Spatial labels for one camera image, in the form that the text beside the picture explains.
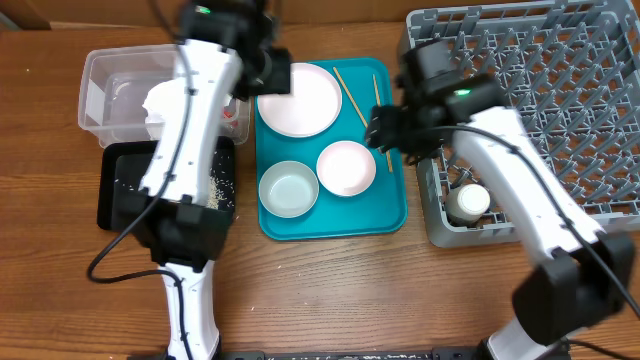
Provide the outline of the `white round plate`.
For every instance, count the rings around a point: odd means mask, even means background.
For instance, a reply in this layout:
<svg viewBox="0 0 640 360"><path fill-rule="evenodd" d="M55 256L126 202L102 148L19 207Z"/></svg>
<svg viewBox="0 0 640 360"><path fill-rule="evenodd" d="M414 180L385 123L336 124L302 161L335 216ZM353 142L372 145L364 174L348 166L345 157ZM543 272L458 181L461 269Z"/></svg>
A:
<svg viewBox="0 0 640 360"><path fill-rule="evenodd" d="M320 66L294 63L291 90L285 95L261 95L259 115L280 135L305 138L327 130L342 108L342 93L335 78Z"/></svg>

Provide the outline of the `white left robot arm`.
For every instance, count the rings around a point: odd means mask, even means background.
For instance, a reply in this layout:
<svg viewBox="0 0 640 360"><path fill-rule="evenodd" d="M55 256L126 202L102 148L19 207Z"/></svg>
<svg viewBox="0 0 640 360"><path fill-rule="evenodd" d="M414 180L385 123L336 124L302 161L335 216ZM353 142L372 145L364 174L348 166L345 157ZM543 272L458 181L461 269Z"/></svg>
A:
<svg viewBox="0 0 640 360"><path fill-rule="evenodd" d="M228 98L286 94L291 56L273 45L276 20L263 1L190 1L180 31L174 77L149 91L148 113L164 129L135 191L114 202L150 251L164 282L170 322L165 359L213 359L220 344L213 311L213 269L233 222L208 207L210 172Z"/></svg>

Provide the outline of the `white napkin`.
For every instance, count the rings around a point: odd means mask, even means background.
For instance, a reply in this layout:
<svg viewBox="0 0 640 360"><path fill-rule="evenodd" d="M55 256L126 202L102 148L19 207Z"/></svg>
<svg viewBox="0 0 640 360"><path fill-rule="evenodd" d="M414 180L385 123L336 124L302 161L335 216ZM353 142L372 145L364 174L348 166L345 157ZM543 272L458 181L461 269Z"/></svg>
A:
<svg viewBox="0 0 640 360"><path fill-rule="evenodd" d="M147 94L142 107L147 112L145 124L152 140L160 140L164 130L177 135L184 117L185 80L177 78L162 82Z"/></svg>

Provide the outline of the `cream paper cup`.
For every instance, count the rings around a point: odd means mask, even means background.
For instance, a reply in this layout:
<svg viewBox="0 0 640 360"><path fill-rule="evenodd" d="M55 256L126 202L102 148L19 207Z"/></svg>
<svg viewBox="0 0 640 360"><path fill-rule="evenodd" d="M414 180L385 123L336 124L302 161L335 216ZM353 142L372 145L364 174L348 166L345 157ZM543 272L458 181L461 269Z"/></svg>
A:
<svg viewBox="0 0 640 360"><path fill-rule="evenodd" d="M468 184L451 190L445 199L445 212L457 225L476 223L489 209L491 198L488 190L477 184Z"/></svg>

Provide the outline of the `white bowl with rice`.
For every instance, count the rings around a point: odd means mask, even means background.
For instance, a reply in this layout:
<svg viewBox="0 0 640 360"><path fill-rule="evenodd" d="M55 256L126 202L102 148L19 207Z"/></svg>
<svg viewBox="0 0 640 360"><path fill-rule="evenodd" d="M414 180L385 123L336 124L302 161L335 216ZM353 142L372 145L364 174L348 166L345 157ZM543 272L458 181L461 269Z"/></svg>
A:
<svg viewBox="0 0 640 360"><path fill-rule="evenodd" d="M258 184L263 207L280 218L296 218L307 213L319 196L315 173L297 161L282 161L269 167Z"/></svg>

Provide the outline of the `pile of rice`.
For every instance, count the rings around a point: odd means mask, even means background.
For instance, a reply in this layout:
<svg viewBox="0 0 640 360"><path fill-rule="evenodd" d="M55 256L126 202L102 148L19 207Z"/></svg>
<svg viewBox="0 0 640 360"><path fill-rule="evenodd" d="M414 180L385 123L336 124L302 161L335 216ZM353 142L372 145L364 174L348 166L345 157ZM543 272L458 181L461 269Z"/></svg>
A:
<svg viewBox="0 0 640 360"><path fill-rule="evenodd" d="M233 211L235 159L233 149L216 150L209 175L207 208ZM151 161L151 153L121 156L115 165L114 187L136 191Z"/></svg>

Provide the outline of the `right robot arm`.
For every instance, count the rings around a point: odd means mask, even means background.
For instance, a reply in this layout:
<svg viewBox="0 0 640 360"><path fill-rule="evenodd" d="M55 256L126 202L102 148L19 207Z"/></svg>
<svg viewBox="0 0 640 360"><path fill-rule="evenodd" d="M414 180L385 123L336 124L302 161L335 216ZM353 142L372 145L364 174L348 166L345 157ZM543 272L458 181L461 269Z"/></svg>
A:
<svg viewBox="0 0 640 360"><path fill-rule="evenodd" d="M585 213L530 142L519 112L489 74L465 77L439 40L399 60L399 105L373 108L369 147L408 164L449 145L480 175L510 217L534 268L514 291L514 319L483 340L479 359L541 359L584 329L634 307L628 290L636 247Z"/></svg>

